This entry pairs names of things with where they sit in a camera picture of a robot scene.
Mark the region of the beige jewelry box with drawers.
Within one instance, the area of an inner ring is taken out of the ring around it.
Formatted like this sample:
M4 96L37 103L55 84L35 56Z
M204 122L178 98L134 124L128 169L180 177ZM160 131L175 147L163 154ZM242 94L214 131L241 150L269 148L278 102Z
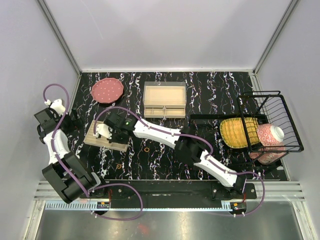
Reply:
M187 90L185 82L147 81L144 83L145 118L184 119Z

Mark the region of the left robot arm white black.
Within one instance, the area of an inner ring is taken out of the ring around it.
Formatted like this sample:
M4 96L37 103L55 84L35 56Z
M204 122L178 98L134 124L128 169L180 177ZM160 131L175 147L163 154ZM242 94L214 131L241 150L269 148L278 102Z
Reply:
M61 98L44 103L47 108L34 114L39 122L39 140L47 146L49 153L48 166L42 170L44 178L67 204L84 194L79 184L95 197L103 198L108 193L107 184L86 167L68 146L68 135L83 127L77 111L72 109L71 113L67 113Z

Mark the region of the beige jewelry tray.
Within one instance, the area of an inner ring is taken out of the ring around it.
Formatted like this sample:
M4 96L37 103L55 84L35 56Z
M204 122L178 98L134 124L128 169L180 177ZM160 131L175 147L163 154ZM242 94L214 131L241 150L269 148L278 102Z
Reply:
M84 143L91 146L96 146L100 148L106 148L110 150L116 150L120 152L126 152L128 144L121 144L116 142L110 142L109 139L103 135L101 137L96 137L94 134L95 120L92 121L90 127L85 135Z

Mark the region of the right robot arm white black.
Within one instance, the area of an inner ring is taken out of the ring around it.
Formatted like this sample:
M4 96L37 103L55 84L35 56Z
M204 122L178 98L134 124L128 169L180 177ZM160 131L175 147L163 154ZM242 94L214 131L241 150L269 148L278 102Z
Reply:
M232 198L239 198L245 192L246 180L244 177L216 160L204 144L208 142L201 137L191 135L191 130L186 128L173 129L159 126L143 118L125 118L111 113L103 123L95 127L96 137L104 137L110 143L126 144L129 137L148 139L166 145L175 151L175 155L184 164L194 165L205 170L215 177Z

